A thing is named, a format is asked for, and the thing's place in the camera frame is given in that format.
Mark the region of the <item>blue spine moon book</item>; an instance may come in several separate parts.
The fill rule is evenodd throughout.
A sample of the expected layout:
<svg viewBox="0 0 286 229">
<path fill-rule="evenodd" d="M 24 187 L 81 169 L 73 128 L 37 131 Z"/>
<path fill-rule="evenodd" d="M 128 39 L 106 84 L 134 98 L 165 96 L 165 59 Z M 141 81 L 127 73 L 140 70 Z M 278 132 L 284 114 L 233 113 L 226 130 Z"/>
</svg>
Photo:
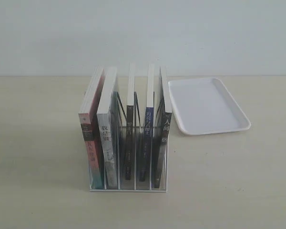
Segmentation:
<svg viewBox="0 0 286 229">
<path fill-rule="evenodd" d="M 154 64 L 149 64 L 147 74 L 146 109 L 143 124 L 142 151 L 139 163 L 139 181 L 144 182 L 150 164 L 151 144 L 153 138 L 153 114 L 154 114 Z"/>
</svg>

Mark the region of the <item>dark brown spine book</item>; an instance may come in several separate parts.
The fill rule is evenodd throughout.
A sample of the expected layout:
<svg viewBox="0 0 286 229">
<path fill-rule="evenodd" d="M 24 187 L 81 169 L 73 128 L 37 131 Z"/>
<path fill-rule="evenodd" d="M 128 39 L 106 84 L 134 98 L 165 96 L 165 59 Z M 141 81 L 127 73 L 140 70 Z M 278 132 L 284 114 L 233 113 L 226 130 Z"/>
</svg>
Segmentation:
<svg viewBox="0 0 286 229">
<path fill-rule="evenodd" d="M 126 180 L 131 180 L 132 176 L 134 83 L 135 83 L 135 64 L 130 63 L 129 77 L 128 77 L 127 106 L 126 106 L 126 158 L 125 158 Z"/>
</svg>

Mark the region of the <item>black spine book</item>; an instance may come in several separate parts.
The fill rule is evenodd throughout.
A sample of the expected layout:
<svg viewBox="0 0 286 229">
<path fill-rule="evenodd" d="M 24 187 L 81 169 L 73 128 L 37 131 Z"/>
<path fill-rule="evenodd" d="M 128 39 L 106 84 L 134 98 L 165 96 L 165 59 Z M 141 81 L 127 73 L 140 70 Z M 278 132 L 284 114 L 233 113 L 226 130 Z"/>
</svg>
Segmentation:
<svg viewBox="0 0 286 229">
<path fill-rule="evenodd" d="M 172 102 L 169 93 L 166 68 L 161 66 L 159 73 L 159 96 L 156 104 L 153 146 L 153 187 L 160 188 L 165 152 L 168 145 L 170 123 L 172 119 Z"/>
</svg>

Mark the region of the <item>white grey spine book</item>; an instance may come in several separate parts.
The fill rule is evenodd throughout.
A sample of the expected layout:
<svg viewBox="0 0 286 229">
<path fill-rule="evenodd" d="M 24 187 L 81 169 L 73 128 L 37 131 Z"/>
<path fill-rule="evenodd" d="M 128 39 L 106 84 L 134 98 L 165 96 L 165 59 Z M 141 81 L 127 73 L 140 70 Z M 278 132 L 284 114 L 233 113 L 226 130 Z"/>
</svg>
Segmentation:
<svg viewBox="0 0 286 229">
<path fill-rule="evenodd" d="M 111 189 L 116 189 L 118 187 L 116 115 L 113 111 L 116 108 L 116 99 L 114 95 L 116 77 L 117 68 L 115 66 L 108 67 L 107 70 L 105 70 L 105 80 L 97 110 L 104 168 L 107 175 L 108 187 Z"/>
</svg>

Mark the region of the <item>red teal spine book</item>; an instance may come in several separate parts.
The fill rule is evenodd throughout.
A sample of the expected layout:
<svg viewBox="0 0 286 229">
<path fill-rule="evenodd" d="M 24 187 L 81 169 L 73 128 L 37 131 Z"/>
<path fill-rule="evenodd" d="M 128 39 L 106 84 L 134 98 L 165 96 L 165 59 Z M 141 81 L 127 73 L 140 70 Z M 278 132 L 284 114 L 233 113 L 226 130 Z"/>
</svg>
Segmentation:
<svg viewBox="0 0 286 229">
<path fill-rule="evenodd" d="M 97 110 L 104 83 L 104 68 L 97 67 L 91 77 L 78 113 L 91 172 L 91 188 L 104 188 L 103 154 Z"/>
</svg>

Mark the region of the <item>white plastic tray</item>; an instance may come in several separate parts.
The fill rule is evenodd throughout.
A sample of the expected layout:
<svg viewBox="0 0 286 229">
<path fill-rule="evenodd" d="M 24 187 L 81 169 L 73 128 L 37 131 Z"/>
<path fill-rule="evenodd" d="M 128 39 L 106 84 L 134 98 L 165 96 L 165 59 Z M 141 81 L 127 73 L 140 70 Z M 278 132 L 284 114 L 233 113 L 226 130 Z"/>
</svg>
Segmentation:
<svg viewBox="0 0 286 229">
<path fill-rule="evenodd" d="M 185 135 L 209 135 L 248 130 L 251 122 L 220 79 L 171 80 L 172 109 Z"/>
</svg>

